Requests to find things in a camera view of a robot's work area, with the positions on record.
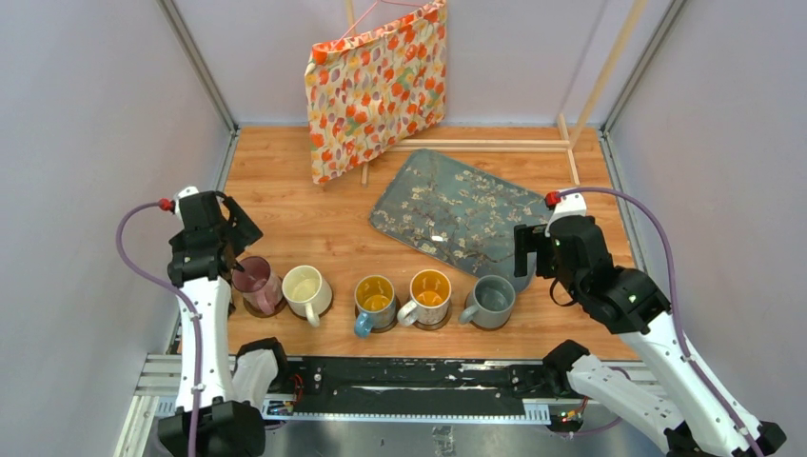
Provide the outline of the blue butterfly mug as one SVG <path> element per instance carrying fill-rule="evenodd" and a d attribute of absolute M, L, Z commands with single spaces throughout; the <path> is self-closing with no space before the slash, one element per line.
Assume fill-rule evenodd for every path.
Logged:
<path fill-rule="evenodd" d="M 355 287 L 353 296 L 355 307 L 373 312 L 373 315 L 363 315 L 367 323 L 364 331 L 386 326 L 391 321 L 395 302 L 399 302 L 392 282 L 382 275 L 366 276 Z"/>

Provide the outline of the cream ribbed mug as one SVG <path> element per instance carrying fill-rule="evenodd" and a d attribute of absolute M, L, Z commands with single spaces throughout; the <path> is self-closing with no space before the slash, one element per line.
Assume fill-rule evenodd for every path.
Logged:
<path fill-rule="evenodd" d="M 309 265 L 290 270 L 283 279 L 282 292 L 293 313 L 303 314 L 314 328 L 321 324 L 319 314 L 333 297 L 331 285 L 320 271 Z"/>

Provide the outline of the pink mug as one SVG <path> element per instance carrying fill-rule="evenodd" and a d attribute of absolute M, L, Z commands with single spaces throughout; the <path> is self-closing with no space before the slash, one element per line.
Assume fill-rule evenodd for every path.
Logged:
<path fill-rule="evenodd" d="M 272 313 L 285 298 L 282 279 L 267 259 L 250 256 L 242 259 L 232 273 L 232 285 L 253 306 L 264 313 Z"/>

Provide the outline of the white floral mug yellow inside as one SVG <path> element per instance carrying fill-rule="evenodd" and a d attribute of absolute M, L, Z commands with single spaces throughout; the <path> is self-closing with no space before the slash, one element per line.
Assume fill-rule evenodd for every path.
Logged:
<path fill-rule="evenodd" d="M 416 273 L 409 283 L 409 299 L 397 313 L 398 323 L 411 327 L 415 321 L 435 324 L 451 314 L 452 285 L 435 269 Z"/>

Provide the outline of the grey ceramic mug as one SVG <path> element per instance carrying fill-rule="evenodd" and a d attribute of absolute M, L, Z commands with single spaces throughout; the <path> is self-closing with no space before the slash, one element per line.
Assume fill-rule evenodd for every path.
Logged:
<path fill-rule="evenodd" d="M 511 316 L 516 298 L 516 291 L 505 278 L 483 276 L 468 293 L 458 322 L 482 330 L 502 328 Z"/>

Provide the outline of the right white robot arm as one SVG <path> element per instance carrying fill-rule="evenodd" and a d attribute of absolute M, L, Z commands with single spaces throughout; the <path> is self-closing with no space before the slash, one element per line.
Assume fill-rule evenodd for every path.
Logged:
<path fill-rule="evenodd" d="M 685 348 L 672 305 L 644 272 L 617 266 L 594 217 L 572 215 L 514 228 L 515 274 L 562 285 L 573 303 L 632 348 L 666 395 L 659 397 L 616 373 L 581 344 L 566 340 L 542 360 L 549 393 L 591 398 L 640 430 L 668 456 L 770 456 L 784 430 L 760 421 Z"/>

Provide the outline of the brown round coaster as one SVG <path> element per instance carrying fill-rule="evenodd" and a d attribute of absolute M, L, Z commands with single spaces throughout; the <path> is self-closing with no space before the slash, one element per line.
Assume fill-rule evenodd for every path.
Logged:
<path fill-rule="evenodd" d="M 281 313 L 287 306 L 287 300 L 285 298 L 283 298 L 278 303 L 278 305 L 275 307 L 275 309 L 274 309 L 274 311 L 272 313 L 266 314 L 262 310 L 260 310 L 259 308 L 256 308 L 255 306 L 253 306 L 250 302 L 248 302 L 248 300 L 246 298 L 242 298 L 242 303 L 243 303 L 243 306 L 244 306 L 247 313 L 249 313 L 253 317 L 261 318 L 261 319 L 274 317 L 274 316 L 278 315 L 279 313 Z"/>
<path fill-rule="evenodd" d="M 451 316 L 449 314 L 445 314 L 445 316 L 442 318 L 442 320 L 435 323 L 435 324 L 424 324 L 424 323 L 422 323 L 420 321 L 415 321 L 413 323 L 413 326 L 415 328 L 425 330 L 425 331 L 434 331 L 434 330 L 438 330 L 440 328 L 443 328 L 446 324 L 448 324 L 450 322 L 450 320 L 451 320 Z"/>
<path fill-rule="evenodd" d="M 333 299 L 333 297 L 332 297 L 332 298 L 331 298 L 331 300 L 330 300 L 330 302 L 329 302 L 329 304 L 328 304 L 328 307 L 327 307 L 327 308 L 325 308 L 325 309 L 323 310 L 323 312 L 319 314 L 319 317 L 320 317 L 320 318 L 322 318 L 323 316 L 325 316 L 326 314 L 328 314 L 328 313 L 329 313 L 329 312 L 332 310 L 332 308 L 333 308 L 333 304 L 334 304 L 334 299 Z M 307 317 L 305 316 L 305 313 L 303 313 L 303 314 L 297 314 L 297 313 L 295 312 L 294 314 L 295 314 L 295 317 L 297 317 L 298 319 L 301 319 L 301 320 L 304 320 L 304 321 L 306 321 L 306 320 L 307 320 Z"/>
<path fill-rule="evenodd" d="M 398 313 L 400 308 L 401 308 L 400 303 L 398 301 L 396 301 L 395 304 L 394 304 L 394 311 L 392 312 L 391 321 L 386 326 L 379 327 L 379 328 L 372 327 L 368 331 L 364 331 L 364 328 L 367 327 L 367 323 L 365 322 L 366 318 L 363 318 L 363 315 L 365 315 L 365 314 L 373 315 L 373 312 L 367 312 L 365 310 L 362 310 L 360 307 L 355 307 L 354 308 L 354 315 L 356 317 L 356 322 L 355 322 L 355 325 L 354 325 L 354 333 L 360 338 L 366 338 L 369 334 L 372 334 L 372 333 L 385 333 L 385 332 L 390 331 L 391 329 L 396 327 L 397 324 L 398 324 L 397 313 Z"/>

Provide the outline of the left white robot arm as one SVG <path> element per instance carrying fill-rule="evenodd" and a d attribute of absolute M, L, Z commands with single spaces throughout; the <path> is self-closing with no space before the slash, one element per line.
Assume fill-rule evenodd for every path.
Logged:
<path fill-rule="evenodd" d="M 238 255 L 263 234 L 235 200 L 217 190 L 180 190 L 172 212 L 183 227 L 169 245 L 167 276 L 181 318 L 181 380 L 172 416 L 158 423 L 173 456 L 260 456 L 266 448 L 262 406 L 284 391 L 291 367 L 282 345 L 266 338 L 229 358 L 227 326 Z"/>

